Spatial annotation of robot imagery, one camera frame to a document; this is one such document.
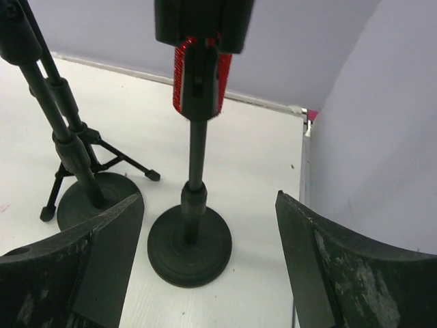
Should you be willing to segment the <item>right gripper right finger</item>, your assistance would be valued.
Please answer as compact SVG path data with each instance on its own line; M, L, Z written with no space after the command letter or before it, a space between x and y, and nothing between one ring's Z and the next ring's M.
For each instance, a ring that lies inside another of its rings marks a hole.
M280 191L275 204L301 327L435 327L436 256L350 230Z

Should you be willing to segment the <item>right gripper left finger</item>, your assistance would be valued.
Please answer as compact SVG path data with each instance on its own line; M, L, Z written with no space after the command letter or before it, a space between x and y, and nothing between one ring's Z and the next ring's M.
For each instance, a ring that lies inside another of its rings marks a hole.
M136 193L1 256L2 327L119 327L143 221Z

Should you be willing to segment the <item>black round-base mic stand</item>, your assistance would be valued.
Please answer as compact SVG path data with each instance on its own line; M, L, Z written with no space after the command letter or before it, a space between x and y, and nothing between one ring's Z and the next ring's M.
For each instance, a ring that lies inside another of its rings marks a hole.
M220 52L237 55L244 48L253 6L252 1L156 1L156 39L175 50L188 36L214 38ZM180 204L154 222L147 239L147 254L163 280L182 288L196 288L209 284L224 271L231 257L232 238L225 220L207 205L203 169L210 120L188 121L188 180Z

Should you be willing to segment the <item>red glitter microphone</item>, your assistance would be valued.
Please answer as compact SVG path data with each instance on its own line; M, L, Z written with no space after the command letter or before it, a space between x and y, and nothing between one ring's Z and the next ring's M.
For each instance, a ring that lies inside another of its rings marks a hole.
M188 36L175 48L173 107L192 122L221 113L233 55L222 53L218 40Z

